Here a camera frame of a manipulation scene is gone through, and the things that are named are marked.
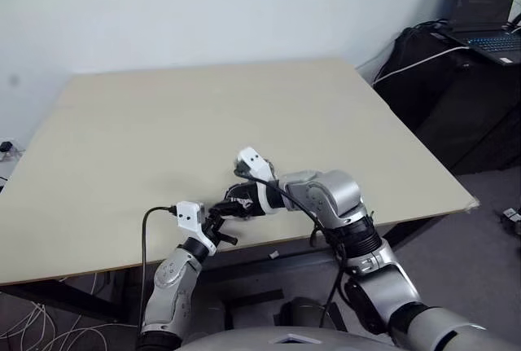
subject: black connector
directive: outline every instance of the black connector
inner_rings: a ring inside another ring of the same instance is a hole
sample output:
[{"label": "black connector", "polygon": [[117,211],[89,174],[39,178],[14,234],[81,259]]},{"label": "black connector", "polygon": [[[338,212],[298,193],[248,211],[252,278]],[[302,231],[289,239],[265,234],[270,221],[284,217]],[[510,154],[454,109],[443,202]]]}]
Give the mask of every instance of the black connector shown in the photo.
[{"label": "black connector", "polygon": [[7,153],[13,148],[13,144],[9,141],[2,142],[0,144],[0,153]]}]

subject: gray floor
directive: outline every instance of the gray floor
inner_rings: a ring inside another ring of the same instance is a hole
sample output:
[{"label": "gray floor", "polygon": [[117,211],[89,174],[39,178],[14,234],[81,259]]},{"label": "gray floor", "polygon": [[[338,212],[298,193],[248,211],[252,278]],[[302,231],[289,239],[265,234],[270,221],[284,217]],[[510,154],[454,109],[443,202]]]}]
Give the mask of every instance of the gray floor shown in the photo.
[{"label": "gray floor", "polygon": [[[444,218],[396,252],[428,305],[441,305],[465,315],[516,344],[521,344],[521,251],[519,239],[502,229],[496,213],[521,205],[520,174],[521,169],[515,168],[460,177],[467,190],[479,198],[480,208]],[[191,339],[222,328],[220,299],[282,288],[287,301],[294,296],[324,301],[334,277],[335,267],[330,264],[199,287],[195,293],[197,303]],[[68,279],[67,282],[88,290],[92,276]],[[337,302],[349,331],[367,335],[355,315]],[[273,315],[281,304],[282,301],[275,301],[237,309],[235,326],[272,325]],[[1,295],[0,332],[31,309],[27,301]],[[69,329],[76,319],[74,314],[57,309],[49,308],[48,311],[55,319],[59,333]],[[99,322],[83,319],[81,327],[96,323]],[[41,332],[41,321],[31,326],[25,336],[24,348],[38,340]],[[134,330],[114,327],[104,329],[103,333],[110,350],[133,349]],[[50,338],[51,330],[48,329],[46,340]],[[390,342],[386,336],[378,338]],[[0,350],[8,349],[7,342],[0,340]],[[20,349],[20,336],[11,338],[11,349]],[[88,334],[72,349],[102,350],[103,342],[95,334]]]}]

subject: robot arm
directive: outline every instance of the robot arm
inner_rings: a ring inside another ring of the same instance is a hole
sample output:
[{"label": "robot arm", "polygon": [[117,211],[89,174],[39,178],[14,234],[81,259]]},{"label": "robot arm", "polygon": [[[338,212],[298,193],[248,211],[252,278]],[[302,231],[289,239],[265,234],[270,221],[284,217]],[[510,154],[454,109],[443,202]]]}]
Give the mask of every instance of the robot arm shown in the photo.
[{"label": "robot arm", "polygon": [[387,332],[397,345],[414,351],[517,349],[446,309],[421,302],[387,241],[374,228],[360,188],[346,173],[304,171],[277,179],[269,163],[251,148],[239,153],[236,172],[269,184],[255,181],[232,186],[225,199],[210,208],[203,226],[202,208],[197,222],[192,217],[191,222],[186,222],[190,219],[181,217],[185,214],[177,209],[179,226],[189,239],[155,273],[155,290],[148,301],[138,349],[167,351],[179,347],[189,321],[190,295],[201,263],[215,252],[220,241],[237,242],[219,232],[222,217],[253,217],[275,213],[278,208],[299,209],[280,191],[316,214],[322,230],[331,237],[328,242],[333,245],[334,240],[336,252],[338,245],[342,246],[341,262],[349,275],[344,292],[367,331]]}]

